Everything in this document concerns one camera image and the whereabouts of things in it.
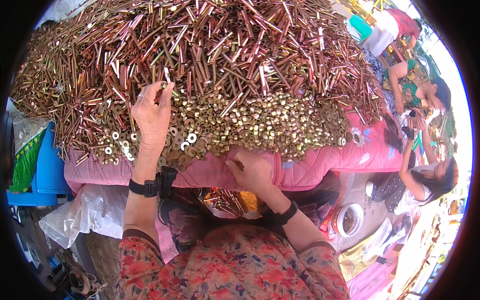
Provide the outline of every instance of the hand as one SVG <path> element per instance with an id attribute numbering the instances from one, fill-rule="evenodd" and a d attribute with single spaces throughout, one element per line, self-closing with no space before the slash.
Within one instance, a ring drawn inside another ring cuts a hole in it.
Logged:
<path id="1" fill-rule="evenodd" d="M 260 198 L 266 198 L 265 195 L 275 187 L 270 180 L 268 161 L 251 152 L 241 150 L 225 164 L 239 185 Z"/>
<path id="2" fill-rule="evenodd" d="M 399 95 L 394 95 L 395 96 L 395 110 L 397 111 L 397 113 L 399 115 L 401 115 L 403 113 L 403 111 L 405 110 L 405 106 L 403 104 L 403 99 L 402 99 L 402 96 Z"/>
<path id="3" fill-rule="evenodd" d="M 416 128 L 414 126 L 414 119 L 415 118 L 416 117 L 414 117 L 414 118 L 409 117 L 408 118 L 408 128 L 410 128 L 410 130 L 413 130 L 413 139 L 411 141 L 415 140 L 415 138 L 417 137 L 417 134 L 419 132 L 418 128 Z"/>
<path id="4" fill-rule="evenodd" d="M 142 88 L 137 102 L 132 107 L 132 115 L 142 133 L 140 147 L 160 153 L 165 145 L 168 123 L 170 122 L 170 98 L 174 83 L 169 83 L 163 92 L 162 84 L 154 84 Z"/>
<path id="5" fill-rule="evenodd" d="M 418 130 L 428 130 L 427 119 L 423 112 L 418 108 L 412 108 L 416 114 L 413 118 L 413 127 L 417 128 Z"/>

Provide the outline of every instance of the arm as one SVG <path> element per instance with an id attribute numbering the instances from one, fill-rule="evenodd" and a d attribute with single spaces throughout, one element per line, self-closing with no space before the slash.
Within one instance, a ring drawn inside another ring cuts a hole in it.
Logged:
<path id="1" fill-rule="evenodd" d="M 139 96 L 132 107 L 132 115 L 142 132 L 142 141 L 132 175 L 132 180 L 136 183 L 144 184 L 146 180 L 155 180 L 156 161 L 162 153 L 167 136 L 173 85 L 168 84 L 163 92 L 160 92 L 160 82 L 142 88 L 140 94 L 144 96 Z M 158 233 L 155 229 L 156 205 L 156 197 L 146 198 L 130 191 L 123 231 L 128 229 L 143 231 L 158 245 Z"/>
<path id="2" fill-rule="evenodd" d="M 429 164 L 437 163 L 438 160 L 433 154 L 432 145 L 430 145 L 430 133 L 428 132 L 428 125 L 425 120 L 425 116 L 418 108 L 413 108 L 416 112 L 418 117 L 415 117 L 415 122 L 413 122 L 413 127 L 421 130 L 421 139 L 423 144 L 423 149 L 425 150 L 425 155 L 427 156 L 427 160 Z"/>
<path id="3" fill-rule="evenodd" d="M 405 48 L 407 49 L 412 49 L 413 47 L 415 47 L 415 44 L 417 43 L 417 38 L 415 36 L 411 36 L 410 38 L 410 41 L 408 42 L 408 44 L 405 46 Z"/>
<path id="4" fill-rule="evenodd" d="M 247 151 L 240 151 L 233 161 L 226 161 L 226 165 L 238 184 L 265 201 L 274 213 L 282 214 L 290 207 L 291 201 L 272 184 L 270 164 L 263 158 Z M 315 242 L 326 241 L 317 226 L 300 210 L 283 225 L 283 230 L 293 248 L 298 251 Z"/>
<path id="5" fill-rule="evenodd" d="M 398 88 L 398 79 L 405 77 L 408 72 L 408 63 L 406 61 L 399 62 L 398 64 L 388 69 L 388 78 L 390 85 L 392 86 L 392 93 L 395 96 L 395 109 L 401 114 L 404 111 L 402 92 Z"/>
<path id="6" fill-rule="evenodd" d="M 408 127 L 413 128 L 412 119 L 408 120 Z M 413 140 L 407 141 L 407 146 L 403 150 L 403 161 L 402 166 L 400 167 L 400 171 L 398 171 L 398 175 L 400 179 L 403 181 L 407 189 L 413 194 L 415 199 L 418 201 L 422 201 L 425 199 L 425 189 L 423 184 L 416 182 L 413 179 L 412 173 L 408 171 L 408 161 L 410 160 L 410 153 L 412 152 Z"/>

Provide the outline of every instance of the sneaker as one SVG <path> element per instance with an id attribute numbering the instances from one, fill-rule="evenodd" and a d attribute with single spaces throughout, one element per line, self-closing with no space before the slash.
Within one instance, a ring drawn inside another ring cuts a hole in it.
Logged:
<path id="1" fill-rule="evenodd" d="M 367 193 L 367 196 L 371 197 L 373 193 L 373 182 L 367 181 L 367 184 L 365 185 L 365 192 Z"/>

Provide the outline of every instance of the green stool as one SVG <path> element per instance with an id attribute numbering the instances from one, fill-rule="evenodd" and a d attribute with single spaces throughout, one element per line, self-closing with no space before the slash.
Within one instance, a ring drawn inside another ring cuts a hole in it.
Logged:
<path id="1" fill-rule="evenodd" d="M 368 36 L 372 33 L 372 28 L 370 25 L 362 19 L 362 17 L 354 14 L 349 19 L 350 25 L 352 25 L 355 30 L 358 31 L 360 34 L 360 42 L 368 38 Z"/>
<path id="2" fill-rule="evenodd" d="M 412 146 L 412 151 L 415 151 L 415 149 L 417 149 L 417 147 L 421 145 L 423 147 L 423 144 L 421 142 L 421 138 L 420 138 L 420 135 L 418 134 L 417 135 L 417 138 L 415 139 L 415 141 L 413 142 L 413 146 Z"/>

